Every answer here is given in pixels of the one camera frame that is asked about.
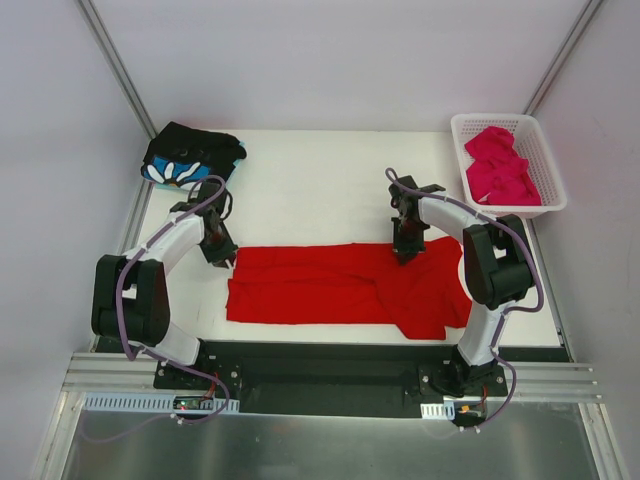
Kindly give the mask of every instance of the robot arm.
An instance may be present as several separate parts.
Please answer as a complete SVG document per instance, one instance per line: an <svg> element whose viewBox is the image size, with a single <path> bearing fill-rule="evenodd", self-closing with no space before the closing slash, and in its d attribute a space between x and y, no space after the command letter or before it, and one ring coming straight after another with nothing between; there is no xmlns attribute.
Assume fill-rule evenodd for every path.
<svg viewBox="0 0 640 480"><path fill-rule="evenodd" d="M221 215L227 194L224 192L206 208L177 219L184 212L213 196L217 183L203 183L197 199L179 202L153 235L121 256L104 255L96 267L91 327L97 335L119 339L116 297L122 295L124 321L129 343L182 365L193 365L201 341L183 331L170 319L166 276L180 259L198 245L205 259L214 266L229 267L235 261L237 245L229 236ZM172 228L157 241L157 233L172 223ZM124 289L116 285L124 266L140 250L138 259L125 278Z"/></svg>
<svg viewBox="0 0 640 480"><path fill-rule="evenodd" d="M491 352L500 334L504 311L526 295L533 286L533 276L525 257L513 239L456 205L443 201L444 189L439 185L418 188L412 177L398 182L430 197L406 193L396 185L389 187L391 205L398 209L393 218L393 249L401 264L425 251L424 230L435 226L455 238L464 247L465 283L473 299L464 335L454 347L448 368L432 374L430 384L443 394L462 396L465 389L481 382L497 367ZM522 220L507 215L497 220L526 242ZM506 251L497 258L495 250Z"/></svg>

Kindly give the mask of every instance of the plastic basket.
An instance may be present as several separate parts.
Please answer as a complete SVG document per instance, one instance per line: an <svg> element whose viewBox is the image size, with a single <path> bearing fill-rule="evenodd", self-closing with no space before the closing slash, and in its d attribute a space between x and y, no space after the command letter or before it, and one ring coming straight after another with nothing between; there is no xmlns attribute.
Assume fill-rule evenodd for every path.
<svg viewBox="0 0 640 480"><path fill-rule="evenodd" d="M515 137L514 148L521 157L529 160L529 176L540 193L541 206L480 205L473 201L467 180L467 168L474 160L464 145L485 128L491 126L505 128ZM535 118L529 115L512 114L460 114L451 119L451 131L458 156L465 199L473 208L498 216L515 213L522 218L534 218L541 213L562 210L567 206L567 196L560 174L542 134L540 124Z"/></svg>

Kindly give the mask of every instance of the folded garment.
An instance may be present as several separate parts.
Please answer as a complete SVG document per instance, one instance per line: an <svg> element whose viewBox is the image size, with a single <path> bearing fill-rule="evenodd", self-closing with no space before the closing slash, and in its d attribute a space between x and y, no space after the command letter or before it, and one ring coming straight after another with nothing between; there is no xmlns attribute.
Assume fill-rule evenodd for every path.
<svg viewBox="0 0 640 480"><path fill-rule="evenodd" d="M170 122L149 142L140 172L147 180L189 190L206 175L229 180L236 162L246 156L233 135Z"/></svg>
<svg viewBox="0 0 640 480"><path fill-rule="evenodd" d="M465 327L471 301L458 278L459 243L426 243L400 266L389 244L240 248L227 319L269 324L395 324L410 339Z"/></svg>

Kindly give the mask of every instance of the white wall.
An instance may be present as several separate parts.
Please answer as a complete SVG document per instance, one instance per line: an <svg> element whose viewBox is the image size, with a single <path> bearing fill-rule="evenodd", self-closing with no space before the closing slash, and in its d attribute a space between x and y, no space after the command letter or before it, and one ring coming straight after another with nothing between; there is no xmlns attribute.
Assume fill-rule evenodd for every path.
<svg viewBox="0 0 640 480"><path fill-rule="evenodd" d="M585 0L96 0L157 128L448 131L521 112Z"/></svg>
<svg viewBox="0 0 640 480"><path fill-rule="evenodd" d="M147 139L72 1L0 3L0 478L27 478Z"/></svg>
<svg viewBox="0 0 640 480"><path fill-rule="evenodd" d="M640 2L610 1L539 119L569 194L536 222L578 360L593 362L640 478Z"/></svg>

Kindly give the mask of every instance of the pink cloth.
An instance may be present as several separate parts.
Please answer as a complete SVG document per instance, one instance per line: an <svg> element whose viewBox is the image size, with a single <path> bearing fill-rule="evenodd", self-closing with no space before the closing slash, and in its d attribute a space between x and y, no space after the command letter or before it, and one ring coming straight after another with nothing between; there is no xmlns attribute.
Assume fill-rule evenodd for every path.
<svg viewBox="0 0 640 480"><path fill-rule="evenodd" d="M508 130L488 127L467 142L475 159L467 169L471 196L483 205L540 206L542 200L527 173L529 161L513 149Z"/></svg>

